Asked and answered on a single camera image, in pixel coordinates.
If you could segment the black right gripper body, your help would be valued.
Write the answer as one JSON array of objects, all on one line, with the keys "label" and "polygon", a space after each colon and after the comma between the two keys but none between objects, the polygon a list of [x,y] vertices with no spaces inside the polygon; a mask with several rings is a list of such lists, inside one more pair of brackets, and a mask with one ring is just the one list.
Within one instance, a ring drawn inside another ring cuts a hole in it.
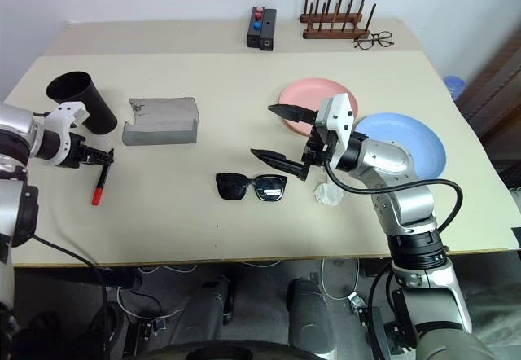
[{"label": "black right gripper body", "polygon": [[301,157],[303,169],[309,169],[311,166],[324,167],[326,163],[334,169],[333,155],[338,142],[335,131],[326,130],[325,136],[322,137],[320,130],[313,126]]}]

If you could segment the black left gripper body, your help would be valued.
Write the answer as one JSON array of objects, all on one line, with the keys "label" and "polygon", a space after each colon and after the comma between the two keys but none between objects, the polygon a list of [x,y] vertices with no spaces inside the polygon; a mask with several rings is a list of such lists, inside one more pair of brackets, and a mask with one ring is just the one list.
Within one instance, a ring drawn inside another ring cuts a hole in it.
[{"label": "black left gripper body", "polygon": [[89,165],[89,153],[87,152],[86,138],[79,134],[70,133],[70,147],[66,156],[66,167],[78,169],[80,165]]}]

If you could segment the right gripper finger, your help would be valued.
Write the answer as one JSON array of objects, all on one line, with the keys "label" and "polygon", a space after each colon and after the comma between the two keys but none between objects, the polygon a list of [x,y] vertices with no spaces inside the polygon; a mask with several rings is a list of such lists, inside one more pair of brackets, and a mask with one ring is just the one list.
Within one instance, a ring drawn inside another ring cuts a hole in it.
[{"label": "right gripper finger", "polygon": [[268,166],[294,175],[301,181],[305,181],[308,177],[309,165],[288,160],[286,156],[275,151],[251,148],[250,152]]},{"label": "right gripper finger", "polygon": [[285,121],[292,121],[295,123],[304,122],[305,124],[313,125],[317,117],[317,111],[297,105],[278,103],[269,105],[268,110]]}]

